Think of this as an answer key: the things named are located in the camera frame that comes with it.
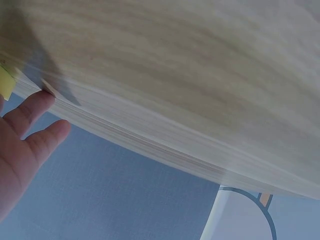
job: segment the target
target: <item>blue curved line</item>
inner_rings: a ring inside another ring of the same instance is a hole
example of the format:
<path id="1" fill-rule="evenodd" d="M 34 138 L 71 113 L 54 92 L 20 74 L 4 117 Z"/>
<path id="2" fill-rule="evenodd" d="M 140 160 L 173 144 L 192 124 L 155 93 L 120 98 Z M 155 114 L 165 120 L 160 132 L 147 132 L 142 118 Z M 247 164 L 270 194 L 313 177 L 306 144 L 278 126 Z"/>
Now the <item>blue curved line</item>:
<path id="1" fill-rule="evenodd" d="M 249 198 L 250 200 L 252 200 L 260 208 L 260 210 L 264 214 L 264 216 L 265 216 L 265 218 L 266 218 L 266 220 L 267 220 L 267 222 L 268 222 L 268 224 L 270 226 L 272 240 L 277 240 L 277 234 L 276 234 L 276 228 L 275 228 L 274 221 L 272 220 L 271 215 L 268 212 L 268 209 L 265 208 L 265 206 L 263 206 L 262 203 L 259 202 L 258 199 L 255 196 L 253 196 L 252 194 L 250 194 L 250 193 L 248 193 L 248 192 L 246 192 L 244 190 L 241 190 L 241 189 L 238 189 L 238 188 L 234 188 L 234 187 L 221 186 L 219 188 L 219 190 L 236 192 L 236 193 L 244 195 L 247 198 Z"/>

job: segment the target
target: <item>blue surface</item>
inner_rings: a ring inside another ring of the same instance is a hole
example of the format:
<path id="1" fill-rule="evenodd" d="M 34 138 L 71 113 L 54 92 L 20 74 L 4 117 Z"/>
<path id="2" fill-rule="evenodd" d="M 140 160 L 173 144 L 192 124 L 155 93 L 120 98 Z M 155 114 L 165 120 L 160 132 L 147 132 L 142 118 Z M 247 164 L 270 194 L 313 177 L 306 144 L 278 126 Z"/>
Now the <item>blue surface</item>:
<path id="1" fill-rule="evenodd" d="M 21 101 L 13 95 L 5 112 Z M 56 120 L 46 113 L 32 132 Z M 0 239 L 199 240 L 218 189 L 72 126 L 0 225 Z"/>

